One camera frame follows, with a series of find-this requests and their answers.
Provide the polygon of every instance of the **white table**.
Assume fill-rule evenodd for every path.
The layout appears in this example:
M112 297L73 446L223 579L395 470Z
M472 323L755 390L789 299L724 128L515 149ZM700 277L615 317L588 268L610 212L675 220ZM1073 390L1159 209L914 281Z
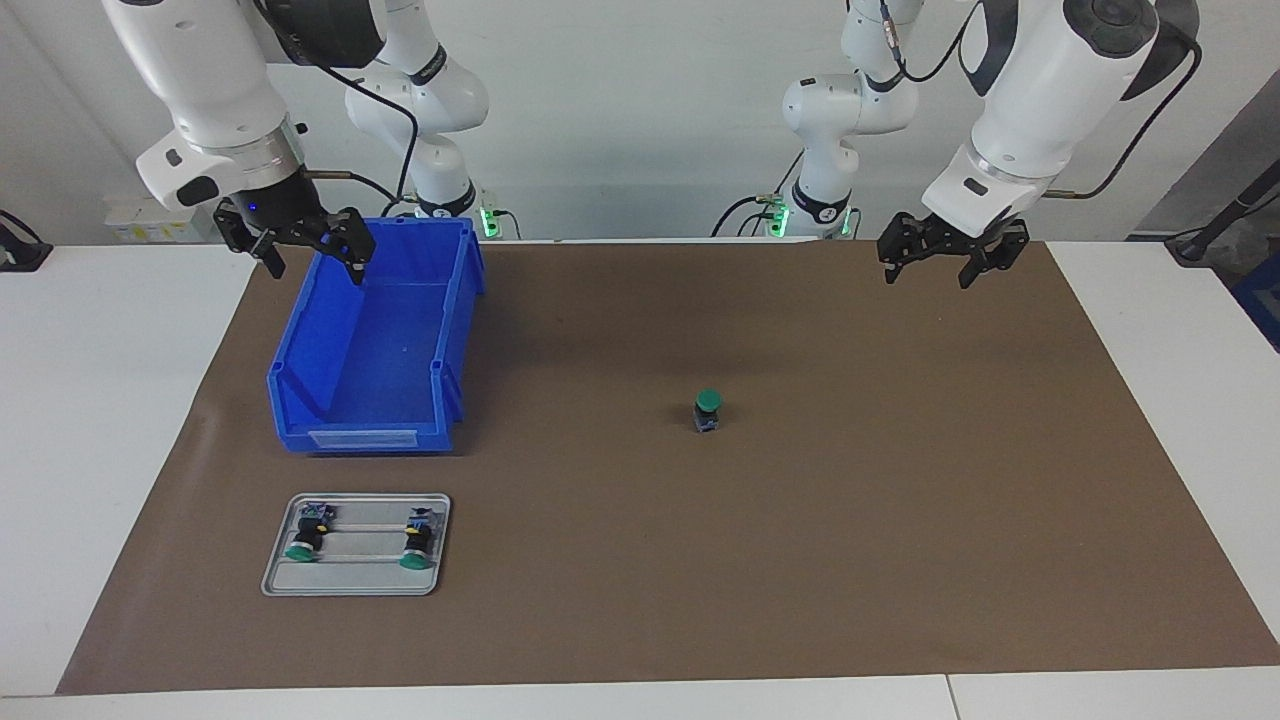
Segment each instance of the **white table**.
M1280 356L1211 273L1158 245L1051 249L1280 634ZM74 651L250 269L220 247L59 249L35 275L0 275L0 696L14 698L0 717L1280 716L1280 669L38 697ZM63 532L73 514L95 518L92 546Z

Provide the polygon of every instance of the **brown paper mat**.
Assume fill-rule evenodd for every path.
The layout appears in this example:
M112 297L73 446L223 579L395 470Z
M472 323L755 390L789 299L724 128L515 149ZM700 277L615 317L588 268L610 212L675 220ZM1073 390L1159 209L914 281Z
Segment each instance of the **brown paper mat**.
M305 259L253 277L59 692L1280 664L1044 247L969 292L861 243L486 260L434 459L282 450ZM303 491L449 493L440 587L262 597Z

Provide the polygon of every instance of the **black cable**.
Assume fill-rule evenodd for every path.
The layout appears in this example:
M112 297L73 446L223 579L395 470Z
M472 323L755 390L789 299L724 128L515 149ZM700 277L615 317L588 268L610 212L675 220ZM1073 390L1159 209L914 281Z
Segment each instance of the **black cable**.
M376 182L374 182L374 181L371 181L371 179L369 179L365 176L358 174L358 173L352 173L352 172L348 172L348 170L308 170L307 176L310 176L311 179L344 179L344 181L355 181L355 182L358 182L361 184L365 184L365 186L369 186L369 187L376 190L379 195L381 195L387 200L390 200L392 202L396 202L396 195L392 191L387 190L385 187L378 184Z
M713 231L712 231L712 234L710 234L710 237L717 237L717 236L719 236L719 231L721 231L721 228L723 228L723 227L724 227L724 223L727 223L727 222L728 222L730 217L731 217L731 215L732 215L733 213L736 213L739 208L742 208L744 205L750 205L751 202L756 202L756 204L760 204L760 205L763 205L763 202L760 202L760 199L759 199L758 196L755 196L755 195L751 195L751 196L749 196L749 197L744 197L744 199L739 200L737 202L735 202L735 204L730 205L730 206L728 206L728 210L724 210L724 214L723 214L723 215L721 215L721 219L719 219L719 222L717 222L717 223L716 223L716 229L713 229Z
M29 234L29 236L31 236L31 238L36 241L36 245L45 245L45 241L44 241L44 240L40 240L40 236L38 236L38 234L36 234L36 231L31 229L31 225L28 225L27 223L22 222L20 219L18 219L18 218L17 218L15 215L13 215L12 213L8 213L8 211L5 211L5 210L0 210L0 218L4 218L4 219L6 219L6 220L9 220L10 223L13 223L13 225L14 225L15 228L18 228L18 229L20 229L22 232L24 232L24 233Z
M769 219L769 218L772 218L772 217L773 217L773 213L760 213L759 215L751 215L750 218L748 218L748 219L742 220L742 227L737 228L737 237L748 237L748 236L745 236L744 233L746 232L746 225L748 225L748 224L749 224L749 223L750 223L751 220L755 220L755 228L756 228L756 229L753 229L753 231L751 231L751 234L750 234L750 237L755 237L755 233L756 233L756 232L759 232L759 228L760 228L760 222L762 222L762 220L768 220L768 219Z
M892 47L891 50L893 50L893 60L897 63L897 69L900 73L902 73L902 77L915 83L929 82L931 79L936 78L938 73L942 72L942 68L947 67L947 61L951 60L951 56L955 55L956 49L959 49L960 44L964 41L964 33L966 29L969 29L969 22L973 19L973 14L978 12L978 5L979 3L974 3L973 8L969 9L969 17L966 17L964 24L960 26L960 31L956 32L955 40L952 40L951 46L947 47L946 55L943 55L942 59L938 60L938 64L934 65L932 70L920 77L913 76L911 72L906 69L906 58L902 56L901 49ZM888 4L886 3L886 0L881 0L881 12L888 22L891 23L893 22L892 18L890 18Z
M801 158L804 158L804 149L801 149L800 152L796 154L796 159L791 161L791 167L787 168L787 173L785 176L782 176L781 181L778 181L778 187L773 188L773 195L778 195L778 193L782 192L782 188L786 187L787 181L791 179L791 173L796 172L796 168L800 165L800 159ZM760 220L759 219L755 222L755 227L751 228L751 237L755 237L755 233L758 233L758 232L760 232Z
M1133 151L1138 149L1138 143L1140 143L1142 138L1146 137L1147 131L1151 129L1151 126L1156 124L1156 120L1160 119L1160 114L1165 111L1165 108L1169 108L1169 105L1175 99L1178 99L1178 95L1183 91L1183 88L1187 87L1187 85L1192 81L1192 78L1196 77L1196 72L1199 70L1201 63L1204 60L1204 50L1201 47L1199 42L1196 42L1194 38L1188 37L1185 33L1179 33L1179 36L1181 37L1181 41L1187 44L1187 49L1190 50L1192 53L1190 69L1187 70L1187 74L1183 76L1183 79L1180 79L1178 85L1175 85L1174 88L1169 92L1169 95L1165 96L1165 100L1161 101L1160 105L1156 105L1156 109L1151 113L1151 117L1147 118L1147 122L1142 124L1140 129L1138 129L1138 135L1135 135L1133 137L1133 141L1129 142L1129 147L1126 147L1124 154L1120 155L1120 160L1116 163L1116 167L1111 169L1111 174L1108 174L1106 179L1102 181L1102 184L1091 190L1089 192L1068 192L1065 195L1059 195L1056 197L1057 200L1092 200L1098 195L1102 195L1102 191L1111 187L1111 183L1116 179L1116 177L1120 176L1120 170L1123 170L1125 163L1129 161L1129 156L1133 155Z
M858 240L858 231L863 229L863 211L859 208L854 208L850 213L858 213L858 224L854 225L854 232L850 234L850 240Z
M378 95L376 92L372 92L362 87L358 82L343 77L329 65L319 63L314 58L308 56L307 51L302 47L298 40L292 35L289 35L289 32L280 26L279 20L275 19L275 15L273 15L271 12L266 9L265 0L253 0L253 6L257 9L257 13L262 15L262 19L266 20L266 24L271 27L271 31L275 32L275 36L280 38L280 42L283 42L289 50L292 50L294 55L311 63L317 69L320 69L320 72L332 77L339 83L349 87L351 90L355 90L356 92L364 95L365 97L369 97L375 102L385 105L408 118L410 124L413 127L413 133L408 138L408 150L404 151L404 164L401 167L399 182L397 182L396 184L396 197L381 211L380 217L385 218L392 211L393 208L396 208L402 202L401 199L404 197L404 186L408 183L408 165L413 160L413 147L417 145L417 133L420 132L420 127L417 124L417 117L413 113L406 110L403 106L397 105L396 102L392 102L390 100L383 97L381 95Z
M525 233L520 232L520 218L516 217L511 210L494 210L494 218L511 218L512 224L516 225L516 240L525 240Z

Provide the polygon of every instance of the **green push button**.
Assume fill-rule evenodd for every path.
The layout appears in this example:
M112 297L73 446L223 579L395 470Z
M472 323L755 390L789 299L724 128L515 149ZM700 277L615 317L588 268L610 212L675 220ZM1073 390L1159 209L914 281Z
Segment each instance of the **green push button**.
M712 388L707 388L698 393L698 409L703 413L718 413L721 405L723 404L724 398L721 397L719 392Z
M291 544L288 550L284 551L284 556L294 562L315 562L316 555L311 550L302 547L301 544Z
M401 556L401 568L406 570L426 570L430 566L431 562L416 552L406 552Z

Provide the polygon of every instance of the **metal tray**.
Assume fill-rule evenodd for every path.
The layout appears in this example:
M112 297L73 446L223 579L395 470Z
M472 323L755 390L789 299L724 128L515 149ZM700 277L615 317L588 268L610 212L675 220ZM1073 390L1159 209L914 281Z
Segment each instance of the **metal tray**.
M307 502L325 502L337 515L315 562L297 562L284 551L298 530ZM435 511L431 568L399 566L404 524L415 507ZM280 523L262 593L271 597L424 596L435 589L444 556L452 502L445 495L303 493L294 496Z

